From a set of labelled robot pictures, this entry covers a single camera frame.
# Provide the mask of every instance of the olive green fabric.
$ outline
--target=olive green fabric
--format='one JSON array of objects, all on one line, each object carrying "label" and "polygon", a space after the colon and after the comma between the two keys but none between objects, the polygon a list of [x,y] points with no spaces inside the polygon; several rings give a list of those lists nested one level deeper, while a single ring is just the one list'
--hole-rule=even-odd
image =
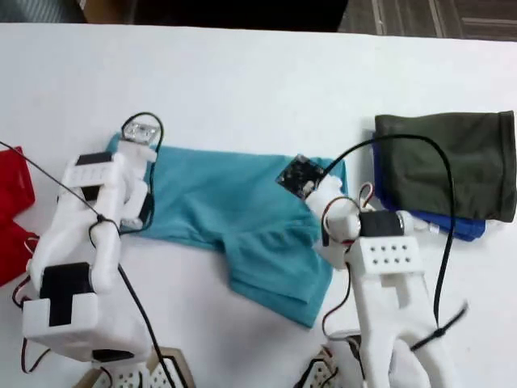
[{"label": "olive green fabric", "polygon": [[[436,141],[447,154],[456,185],[458,217],[511,222],[515,215],[513,112],[376,116],[376,135],[411,133]],[[449,214],[445,167],[427,143],[378,143],[386,194],[400,209]]]}]

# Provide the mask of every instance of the white bracket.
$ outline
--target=white bracket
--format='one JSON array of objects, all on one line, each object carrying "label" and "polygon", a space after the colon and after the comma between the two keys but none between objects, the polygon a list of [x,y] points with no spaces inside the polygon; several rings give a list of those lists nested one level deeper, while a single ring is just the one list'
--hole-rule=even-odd
[{"label": "white bracket", "polygon": [[[361,237],[347,258],[351,264],[362,335],[360,354],[368,388],[389,388],[389,364],[395,340],[404,340],[410,346],[436,329],[416,239]],[[397,295],[395,302],[389,300],[393,288]],[[431,386],[460,386],[441,339],[420,348],[415,356],[426,370]]]}]

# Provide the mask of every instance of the blue fabric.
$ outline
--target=blue fabric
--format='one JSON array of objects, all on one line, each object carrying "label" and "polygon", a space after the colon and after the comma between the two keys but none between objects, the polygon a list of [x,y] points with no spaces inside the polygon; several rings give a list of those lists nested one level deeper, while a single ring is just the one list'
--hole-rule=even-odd
[{"label": "blue fabric", "polygon": [[[224,253],[233,291],[312,327],[332,269],[312,249],[320,234],[317,221],[275,182],[291,160],[162,147],[154,172],[154,221],[141,236]],[[346,191],[344,163],[333,173]]]},{"label": "blue fabric", "polygon": [[[384,190],[383,176],[380,173],[379,147],[377,144],[372,145],[373,148],[373,170],[375,173],[375,195],[379,198],[382,205],[388,210],[399,210],[391,201],[388,194]],[[451,218],[442,214],[411,211],[415,217],[426,222],[431,222],[439,226],[439,229],[448,233],[451,225]],[[476,238],[480,238],[485,233],[485,220],[469,220],[467,218],[456,218],[456,226],[454,228],[454,237],[461,240],[471,242]]]}]

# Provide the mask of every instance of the white surface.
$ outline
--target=white surface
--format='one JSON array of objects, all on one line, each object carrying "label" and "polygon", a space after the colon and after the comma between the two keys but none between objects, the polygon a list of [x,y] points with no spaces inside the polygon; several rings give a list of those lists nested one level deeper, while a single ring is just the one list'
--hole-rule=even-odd
[{"label": "white surface", "polygon": [[[135,112],[157,113],[168,145],[334,157],[374,115],[503,111],[517,104],[517,44],[190,28],[0,25],[0,138],[55,176],[101,150]],[[348,185],[372,178],[368,152],[347,160]],[[34,169],[37,202],[20,225],[41,233],[57,187]],[[442,319],[467,298],[448,345],[464,386],[508,386],[517,344],[515,224],[455,242]],[[420,238],[434,289],[444,236]],[[181,348],[200,388],[291,387],[323,335],[232,293],[224,258],[126,237],[123,264],[162,346]],[[334,274],[322,313],[344,292]],[[19,370],[21,314],[0,289],[2,386],[72,386],[88,368],[51,355]],[[329,329],[357,325],[353,303]],[[39,350],[29,349],[31,356]]]}]

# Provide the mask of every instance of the cable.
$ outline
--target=cable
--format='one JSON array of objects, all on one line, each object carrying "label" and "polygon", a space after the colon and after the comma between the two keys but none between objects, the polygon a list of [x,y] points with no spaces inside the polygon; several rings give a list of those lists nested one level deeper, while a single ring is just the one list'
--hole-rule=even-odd
[{"label": "cable", "polygon": [[99,369],[102,370],[107,375],[107,378],[110,379],[110,386],[108,388],[112,388],[113,387],[113,376],[111,375],[111,373],[109,373],[109,371],[106,368],[104,368],[103,366],[101,366]]},{"label": "cable", "polygon": [[118,225],[116,224],[115,221],[113,221],[112,219],[110,218],[105,218],[102,214],[99,214],[97,216],[97,221],[94,223],[94,224],[91,224],[90,227],[88,228],[88,238],[90,239],[90,243],[91,245],[94,246],[95,249],[97,249],[97,247],[95,246],[94,244],[94,240],[91,238],[91,231],[97,226],[97,225],[100,225],[102,224],[103,222],[110,222],[111,224],[113,224],[116,228],[116,232],[118,235],[120,235],[120,230],[119,230],[119,227]]},{"label": "cable", "polygon": [[334,373],[332,373],[321,385],[320,388],[325,388],[327,384],[329,384],[330,380],[332,380],[334,377],[336,377],[339,373],[339,368],[336,368]]},{"label": "cable", "polygon": [[364,182],[362,185],[361,185],[361,188],[359,189],[359,195],[358,195],[358,199],[357,201],[359,203],[361,203],[361,196],[363,195],[363,190],[365,188],[368,188],[368,194],[366,195],[366,198],[364,198],[364,202],[363,202],[363,209],[366,208],[366,205],[368,205],[368,202],[370,202],[370,200],[372,199],[373,197],[373,184],[372,182]]},{"label": "cable", "polygon": [[445,278],[445,272],[447,270],[447,263],[449,260],[449,254],[451,253],[451,246],[452,246],[452,238],[454,235],[454,228],[456,227],[456,191],[454,188],[454,179],[452,178],[451,173],[451,163],[449,162],[449,159],[445,152],[440,148],[440,146],[429,137],[420,136],[420,135],[412,135],[412,134],[392,134],[392,135],[384,135],[384,136],[377,136],[372,139],[368,139],[365,141],[362,141],[353,147],[349,148],[345,152],[343,152],[341,155],[339,155],[322,173],[322,177],[320,178],[321,182],[323,178],[325,178],[329,172],[341,161],[341,159],[345,158],[348,154],[351,152],[362,148],[364,146],[369,146],[370,144],[377,143],[379,141],[387,141],[387,140],[393,140],[393,139],[410,139],[410,140],[420,140],[428,143],[431,145],[436,152],[439,154],[439,156],[442,159],[443,165],[445,166],[445,170],[447,172],[447,179],[448,179],[448,195],[449,195],[449,207],[450,207],[450,218],[451,218],[451,224],[449,226],[449,233],[447,236],[447,241],[445,243],[445,249],[443,250],[443,258],[442,263],[439,268],[438,273],[438,279],[436,281],[436,289],[435,289],[435,300],[433,303],[433,311],[435,314],[435,320],[436,324],[439,325],[439,300],[442,293],[443,288],[443,280]]},{"label": "cable", "polygon": [[341,307],[344,306],[345,303],[347,303],[347,300],[348,298],[350,297],[350,289],[351,289],[351,269],[350,269],[350,263],[347,263],[347,270],[348,270],[348,286],[347,286],[347,291],[345,293],[345,298],[342,300],[341,303],[339,303],[335,308],[333,308],[332,310],[328,311],[324,316],[323,316],[323,320],[322,320],[322,330],[323,330],[323,335],[329,340],[329,341],[332,341],[332,337],[330,337],[327,332],[326,332],[326,328],[325,328],[325,324],[326,324],[326,320],[333,314],[335,313],[337,310],[339,310]]},{"label": "cable", "polygon": [[31,277],[29,275],[27,275],[27,277],[25,279],[23,279],[19,285],[17,285],[15,287],[15,290],[13,291],[12,295],[11,295],[11,300],[13,301],[13,303],[20,309],[23,308],[23,303],[25,301],[30,301],[30,299],[28,297],[22,297],[22,300],[20,302],[18,302],[16,300],[16,297],[18,296],[18,293],[19,291],[29,282],[31,281]]},{"label": "cable", "polygon": [[443,337],[447,330],[451,328],[452,325],[457,323],[460,319],[464,317],[465,314],[467,314],[467,311],[469,310],[469,304],[465,303],[463,307],[461,307],[460,311],[449,320],[443,327],[439,327],[435,331],[433,331],[429,336],[427,336],[424,339],[419,340],[415,345],[413,345],[410,350],[411,352],[416,352],[420,348],[426,346],[429,344],[432,340],[436,340],[440,337]]},{"label": "cable", "polygon": [[122,276],[122,280],[126,284],[126,287],[128,288],[129,293],[131,294],[133,300],[135,301],[135,303],[138,307],[138,310],[140,311],[140,314],[142,315],[142,318],[145,321],[145,325],[147,326],[147,330],[149,331],[151,340],[153,341],[154,351],[156,352],[156,355],[158,356],[158,360],[160,361],[160,364],[163,367],[163,372],[165,373],[170,386],[172,388],[175,388],[176,385],[174,384],[174,381],[172,380],[172,377],[170,376],[169,369],[167,368],[167,365],[165,364],[165,361],[163,360],[162,351],[160,350],[160,347],[156,340],[156,336],[154,335],[153,327],[151,326],[151,322],[149,321],[149,318],[147,317],[147,313],[144,310],[144,306],[140,303],[140,299],[138,299],[137,293],[135,293],[135,290],[133,289],[131,282],[129,281],[129,279],[126,275],[126,272],[122,269],[122,266],[120,264],[119,264],[119,273]]},{"label": "cable", "polygon": [[50,353],[50,349],[47,349],[43,353],[41,353],[40,356],[37,358],[36,362],[34,363],[34,365],[29,370],[27,370],[27,366],[25,365],[26,352],[27,352],[27,338],[24,338],[23,343],[22,343],[22,353],[20,356],[20,364],[22,365],[22,371],[26,374],[29,374],[29,373],[34,372],[34,370],[38,367],[38,365],[43,360],[43,358],[47,354]]},{"label": "cable", "polygon": [[157,155],[156,161],[154,161],[154,163],[151,164],[151,167],[149,169],[149,193],[151,195],[151,210],[149,212],[149,218],[147,219],[147,222],[145,223],[145,225],[143,225],[140,229],[137,229],[137,230],[122,230],[120,232],[121,236],[124,235],[124,234],[139,233],[139,232],[142,232],[144,230],[147,230],[148,228],[151,227],[151,225],[153,224],[153,220],[154,220],[154,167],[156,166],[156,162],[158,161],[158,155],[159,155],[159,152],[160,152],[160,148],[162,147],[163,137],[165,136],[165,128],[164,128],[163,123],[160,120],[160,118],[158,116],[156,116],[154,113],[151,113],[151,112],[140,112],[140,113],[137,113],[136,115],[133,115],[133,116],[129,117],[122,124],[122,127],[120,128],[120,131],[122,132],[122,138],[124,138],[124,129],[126,128],[126,126],[129,123],[131,123],[133,120],[135,120],[137,117],[140,117],[140,116],[151,116],[151,117],[153,117],[158,122],[158,126],[160,127],[160,137],[158,139],[158,143],[156,144],[156,148],[155,148],[155,152],[156,152],[156,155]]}]

